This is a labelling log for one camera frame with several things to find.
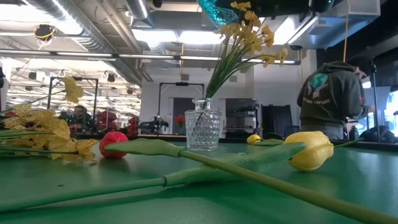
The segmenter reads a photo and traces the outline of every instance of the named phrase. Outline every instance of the tulip stem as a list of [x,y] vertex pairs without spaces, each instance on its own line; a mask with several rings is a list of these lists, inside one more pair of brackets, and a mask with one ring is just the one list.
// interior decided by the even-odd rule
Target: tulip stem
[[355,205],[353,203],[338,200],[328,197],[312,190],[307,190],[303,187],[289,184],[284,181],[253,172],[251,170],[243,169],[238,166],[218,161],[206,156],[195,154],[188,151],[180,151],[179,156],[201,162],[205,165],[221,169],[223,171],[235,174],[244,179],[252,180],[258,184],[268,186],[274,190],[285,193],[292,197],[298,198],[305,202],[311,203],[318,207],[327,209],[337,214],[352,218],[354,220],[364,223],[398,223],[398,218],[390,215],[377,212],[368,208]]

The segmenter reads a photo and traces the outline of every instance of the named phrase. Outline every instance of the clear glass vase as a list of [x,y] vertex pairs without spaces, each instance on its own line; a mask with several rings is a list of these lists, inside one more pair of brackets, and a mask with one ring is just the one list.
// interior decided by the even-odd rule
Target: clear glass vase
[[187,147],[189,150],[214,151],[220,136],[221,112],[212,111],[212,99],[192,100],[195,110],[185,112]]

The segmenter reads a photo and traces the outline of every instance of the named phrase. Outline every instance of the green table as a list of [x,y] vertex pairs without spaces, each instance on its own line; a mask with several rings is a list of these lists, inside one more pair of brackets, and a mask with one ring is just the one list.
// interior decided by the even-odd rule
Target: green table
[[[261,146],[221,143],[226,152],[253,153]],[[49,159],[0,160],[0,201],[160,177],[199,165],[188,159],[128,155],[99,163]],[[398,153],[340,148],[311,173],[287,163],[269,172],[324,195],[398,216]],[[245,180],[152,187],[0,214],[0,223],[356,223],[309,203]]]

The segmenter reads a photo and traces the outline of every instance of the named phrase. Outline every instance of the fluorescent light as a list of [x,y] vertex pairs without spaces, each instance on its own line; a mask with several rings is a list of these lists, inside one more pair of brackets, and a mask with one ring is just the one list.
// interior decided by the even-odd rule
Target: fluorescent light
[[144,59],[174,59],[173,55],[138,55],[119,54],[121,58],[144,58]]
[[57,52],[60,56],[83,56],[83,57],[112,57],[112,54],[84,53],[84,52]]
[[0,50],[0,54],[26,54],[26,55],[50,55],[50,52],[41,50]]
[[220,44],[224,38],[220,34],[207,31],[184,31],[179,41],[184,44]]
[[35,35],[35,34],[32,33],[32,32],[13,32],[13,31],[0,30],[0,35],[9,35],[9,36],[23,37],[23,36]]
[[217,61],[218,57],[202,57],[202,56],[181,56],[182,60],[207,60]]
[[93,58],[93,57],[88,57],[87,60],[115,62],[115,61],[116,61],[116,58]]
[[362,83],[362,87],[363,88],[371,88],[372,87],[372,83],[370,81],[364,82],[364,83]]
[[159,42],[175,42],[177,35],[172,30],[132,30],[137,40],[147,42],[148,44],[156,44]]
[[318,16],[315,16],[314,18],[312,18],[307,25],[305,25],[305,27],[303,27],[298,33],[296,33],[287,43],[288,44],[292,44],[293,42],[295,42],[301,35],[303,35],[303,33],[305,31],[307,31],[312,24],[314,24],[316,21],[318,20]]

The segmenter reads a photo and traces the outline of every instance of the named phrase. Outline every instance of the person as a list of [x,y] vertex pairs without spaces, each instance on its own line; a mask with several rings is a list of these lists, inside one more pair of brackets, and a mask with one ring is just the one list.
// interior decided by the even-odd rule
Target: person
[[365,105],[361,83],[370,73],[364,57],[347,63],[324,63],[306,79],[298,94],[301,130],[321,131],[330,139],[343,139],[347,118],[362,119],[373,110]]

